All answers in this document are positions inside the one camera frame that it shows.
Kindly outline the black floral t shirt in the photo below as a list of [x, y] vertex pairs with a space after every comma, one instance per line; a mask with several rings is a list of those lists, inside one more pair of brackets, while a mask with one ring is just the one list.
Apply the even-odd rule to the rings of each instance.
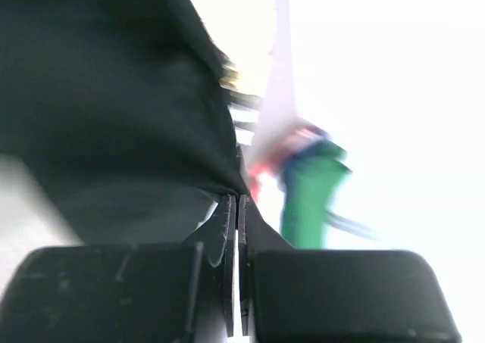
[[1, 0], [1, 151], [90, 245], [178, 242], [247, 193], [190, 0]]

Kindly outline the navy folded t shirt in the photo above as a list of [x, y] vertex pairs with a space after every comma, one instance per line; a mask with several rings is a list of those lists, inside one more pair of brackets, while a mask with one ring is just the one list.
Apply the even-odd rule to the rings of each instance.
[[322, 168], [324, 162], [339, 163], [346, 152], [336, 145], [323, 130], [304, 130], [297, 133], [302, 137], [296, 149], [291, 151], [280, 164], [280, 184], [286, 192], [295, 188], [296, 180], [309, 171], [310, 166]]

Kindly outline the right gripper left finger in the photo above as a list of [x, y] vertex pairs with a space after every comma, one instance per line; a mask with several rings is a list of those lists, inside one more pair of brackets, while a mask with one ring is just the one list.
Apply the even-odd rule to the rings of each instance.
[[1, 302], [10, 343], [225, 342], [233, 335], [236, 199], [181, 243], [40, 248]]

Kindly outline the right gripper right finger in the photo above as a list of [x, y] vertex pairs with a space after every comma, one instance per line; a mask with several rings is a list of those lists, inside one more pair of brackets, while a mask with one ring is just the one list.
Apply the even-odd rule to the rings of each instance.
[[294, 248], [239, 199], [242, 332], [252, 342], [459, 342], [436, 275], [403, 250]]

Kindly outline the green folded t shirt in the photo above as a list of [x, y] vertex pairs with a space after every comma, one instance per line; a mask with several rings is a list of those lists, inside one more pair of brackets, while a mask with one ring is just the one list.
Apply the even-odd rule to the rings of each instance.
[[310, 166], [297, 178], [295, 188], [285, 192], [280, 234], [293, 247], [325, 246], [327, 207], [348, 174], [350, 169], [341, 161], [327, 161], [322, 168]]

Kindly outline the pink folded t shirt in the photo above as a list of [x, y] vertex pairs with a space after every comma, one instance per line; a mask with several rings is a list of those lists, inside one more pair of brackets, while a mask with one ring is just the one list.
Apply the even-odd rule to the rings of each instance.
[[254, 201], [258, 201], [264, 174], [277, 176], [290, 157], [326, 137], [327, 133], [314, 124], [298, 123], [266, 146], [262, 158], [248, 167], [249, 189]]

